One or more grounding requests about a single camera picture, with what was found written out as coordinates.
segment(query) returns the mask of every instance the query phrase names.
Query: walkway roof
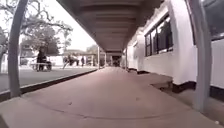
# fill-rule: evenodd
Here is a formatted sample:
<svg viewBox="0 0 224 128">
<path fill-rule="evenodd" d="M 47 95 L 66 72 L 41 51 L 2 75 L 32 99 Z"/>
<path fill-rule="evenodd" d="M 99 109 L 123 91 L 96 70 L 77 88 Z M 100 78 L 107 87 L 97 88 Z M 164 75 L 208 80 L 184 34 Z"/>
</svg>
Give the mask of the walkway roof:
<svg viewBox="0 0 224 128">
<path fill-rule="evenodd" d="M 163 0 L 57 0 L 107 53 L 121 53 Z"/>
</svg>

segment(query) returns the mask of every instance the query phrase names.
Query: sky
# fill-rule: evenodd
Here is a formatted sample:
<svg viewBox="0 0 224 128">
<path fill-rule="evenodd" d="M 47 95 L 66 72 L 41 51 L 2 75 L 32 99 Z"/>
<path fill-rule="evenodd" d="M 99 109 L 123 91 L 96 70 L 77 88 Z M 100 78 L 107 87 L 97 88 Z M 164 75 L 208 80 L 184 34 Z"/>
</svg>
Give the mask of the sky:
<svg viewBox="0 0 224 128">
<path fill-rule="evenodd" d="M 56 0 L 45 0 L 44 2 L 49 6 L 49 13 L 54 16 L 55 20 L 61 20 L 73 28 L 72 43 L 68 49 L 86 50 L 87 47 L 96 44 Z"/>
</svg>

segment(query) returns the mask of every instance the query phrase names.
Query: covered walkway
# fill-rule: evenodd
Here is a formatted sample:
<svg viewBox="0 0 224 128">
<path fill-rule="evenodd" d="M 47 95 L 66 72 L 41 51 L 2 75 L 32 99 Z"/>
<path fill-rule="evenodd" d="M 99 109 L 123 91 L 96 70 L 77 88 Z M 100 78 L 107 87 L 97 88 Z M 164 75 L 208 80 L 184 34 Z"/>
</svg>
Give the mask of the covered walkway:
<svg viewBox="0 0 224 128">
<path fill-rule="evenodd" d="M 1 116 L 1 128 L 221 128 L 120 68 L 3 102 Z"/>
</svg>

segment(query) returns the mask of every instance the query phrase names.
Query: pavement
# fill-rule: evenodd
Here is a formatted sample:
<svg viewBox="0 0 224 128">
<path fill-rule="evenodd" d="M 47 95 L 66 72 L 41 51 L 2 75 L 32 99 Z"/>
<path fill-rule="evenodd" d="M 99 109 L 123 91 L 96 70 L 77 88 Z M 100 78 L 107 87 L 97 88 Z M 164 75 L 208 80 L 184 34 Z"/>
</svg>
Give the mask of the pavement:
<svg viewBox="0 0 224 128">
<path fill-rule="evenodd" d="M 65 69 L 61 67 L 53 67 L 50 72 L 36 72 L 29 66 L 19 67 L 20 85 L 30 85 L 41 83 L 49 80 L 55 80 L 62 77 L 76 75 L 96 69 L 95 67 L 71 67 L 67 66 Z M 0 75 L 0 92 L 7 91 L 9 89 L 8 75 Z"/>
<path fill-rule="evenodd" d="M 0 103 L 0 127 L 222 128 L 146 81 L 101 69 Z"/>
</svg>

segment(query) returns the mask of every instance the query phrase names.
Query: window frame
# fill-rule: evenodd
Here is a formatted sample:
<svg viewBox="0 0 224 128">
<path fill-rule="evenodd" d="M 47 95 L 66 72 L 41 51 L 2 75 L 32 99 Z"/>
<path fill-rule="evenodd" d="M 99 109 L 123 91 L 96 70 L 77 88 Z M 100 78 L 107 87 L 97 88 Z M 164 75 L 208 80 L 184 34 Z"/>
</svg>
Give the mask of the window frame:
<svg viewBox="0 0 224 128">
<path fill-rule="evenodd" d="M 153 25 L 153 27 L 145 34 L 145 56 L 148 57 L 148 56 L 153 56 L 153 55 L 157 55 L 157 54 L 162 54 L 162 53 L 167 53 L 167 52 L 171 52 L 173 51 L 173 43 L 172 43 L 172 46 L 169 47 L 169 42 L 166 41 L 165 43 L 165 46 L 166 46 L 166 49 L 163 49 L 163 50 L 166 50 L 165 52 L 161 52 L 161 50 L 159 50 L 159 36 L 158 36 L 158 27 L 163 23 L 163 22 L 166 22 L 166 19 L 169 18 L 169 14 L 166 13 L 162 18 L 160 18 L 160 20 L 155 24 Z M 153 31 L 156 31 L 156 37 L 154 37 L 152 39 L 152 32 Z"/>
</svg>

